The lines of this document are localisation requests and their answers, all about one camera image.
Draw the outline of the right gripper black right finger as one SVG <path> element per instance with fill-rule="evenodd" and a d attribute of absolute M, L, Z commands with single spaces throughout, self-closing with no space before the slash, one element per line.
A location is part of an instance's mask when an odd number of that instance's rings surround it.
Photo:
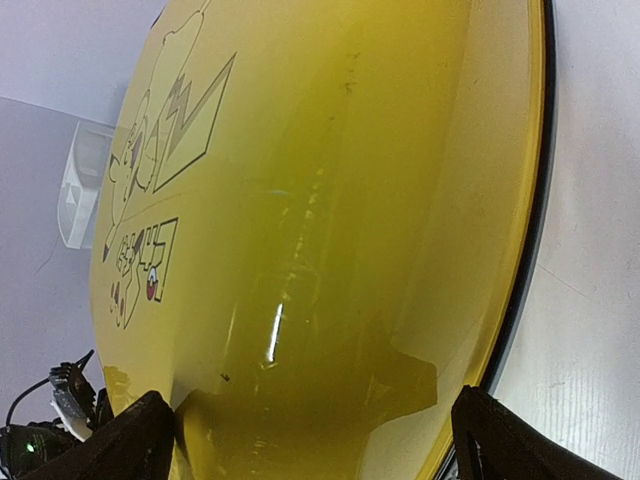
<path fill-rule="evenodd" d="M 479 387 L 462 388 L 451 421 L 461 479 L 616 478 L 554 443 Z"/>

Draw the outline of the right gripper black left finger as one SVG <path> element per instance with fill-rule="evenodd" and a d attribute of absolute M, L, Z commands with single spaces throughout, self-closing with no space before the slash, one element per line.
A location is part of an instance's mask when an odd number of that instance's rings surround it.
<path fill-rule="evenodd" d="M 167 479 L 174 412 L 151 390 L 87 441 L 24 475 L 26 479 Z"/>

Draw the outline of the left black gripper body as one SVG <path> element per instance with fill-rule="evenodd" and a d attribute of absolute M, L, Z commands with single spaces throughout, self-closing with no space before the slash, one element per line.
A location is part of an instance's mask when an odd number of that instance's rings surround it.
<path fill-rule="evenodd" d="M 61 420 L 9 423 L 1 427 L 1 472 L 27 475 L 69 450 L 94 433 L 89 422 L 72 421 L 71 429 Z"/>

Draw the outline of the yellow Pikachu hard-shell suitcase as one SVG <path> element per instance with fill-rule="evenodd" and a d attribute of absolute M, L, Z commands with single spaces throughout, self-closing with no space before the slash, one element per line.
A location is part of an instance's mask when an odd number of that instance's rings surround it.
<path fill-rule="evenodd" d="M 173 479 L 433 479 L 539 237 L 548 1 L 169 1 L 90 270 L 115 411 Z"/>

